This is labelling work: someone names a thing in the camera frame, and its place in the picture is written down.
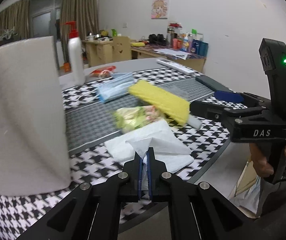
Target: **human hand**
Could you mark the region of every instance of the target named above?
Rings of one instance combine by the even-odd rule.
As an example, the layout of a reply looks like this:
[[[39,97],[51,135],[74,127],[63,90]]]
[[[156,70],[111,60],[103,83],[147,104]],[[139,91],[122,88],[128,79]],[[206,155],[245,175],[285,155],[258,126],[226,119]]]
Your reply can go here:
[[[273,175],[273,167],[267,162],[266,157],[263,155],[256,143],[250,143],[251,159],[253,161],[253,168],[256,174],[261,178],[266,178]]]

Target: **pink item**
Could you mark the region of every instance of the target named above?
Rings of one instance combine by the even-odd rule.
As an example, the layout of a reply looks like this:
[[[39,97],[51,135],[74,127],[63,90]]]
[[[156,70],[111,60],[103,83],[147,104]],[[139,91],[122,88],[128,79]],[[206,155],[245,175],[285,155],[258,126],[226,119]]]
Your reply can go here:
[[[178,39],[173,39],[173,49],[178,49]]]

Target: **red plastic bag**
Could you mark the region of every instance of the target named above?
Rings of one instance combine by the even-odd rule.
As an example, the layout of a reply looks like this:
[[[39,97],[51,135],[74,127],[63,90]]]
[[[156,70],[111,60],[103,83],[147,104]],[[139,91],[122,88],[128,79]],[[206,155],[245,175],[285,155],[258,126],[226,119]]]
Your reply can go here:
[[[100,67],[90,73],[91,77],[109,77],[110,73],[116,69],[116,66]]]

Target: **yellow item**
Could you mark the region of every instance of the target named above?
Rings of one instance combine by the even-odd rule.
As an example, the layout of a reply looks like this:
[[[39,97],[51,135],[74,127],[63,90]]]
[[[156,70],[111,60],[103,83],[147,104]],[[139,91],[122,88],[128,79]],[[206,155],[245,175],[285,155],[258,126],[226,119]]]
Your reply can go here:
[[[144,42],[133,42],[131,44],[132,47],[144,47],[145,43]]]
[[[190,103],[183,98],[151,85],[145,80],[140,80],[135,85],[130,86],[128,91],[141,100],[154,105],[163,113],[168,114],[179,125],[187,123],[190,113]]]
[[[108,32],[106,30],[101,30],[101,35],[102,36],[108,36]]]

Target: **snack bag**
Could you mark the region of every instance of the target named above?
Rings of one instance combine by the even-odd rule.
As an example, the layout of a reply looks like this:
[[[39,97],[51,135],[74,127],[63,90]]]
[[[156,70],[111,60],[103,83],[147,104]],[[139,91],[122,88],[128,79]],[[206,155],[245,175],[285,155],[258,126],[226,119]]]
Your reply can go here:
[[[116,69],[116,66],[100,67],[90,73],[90,77],[110,77],[110,73]]]
[[[120,108],[116,110],[114,116],[117,120],[117,127],[121,128],[123,133],[127,133],[160,120],[164,114],[155,106],[137,106]]]

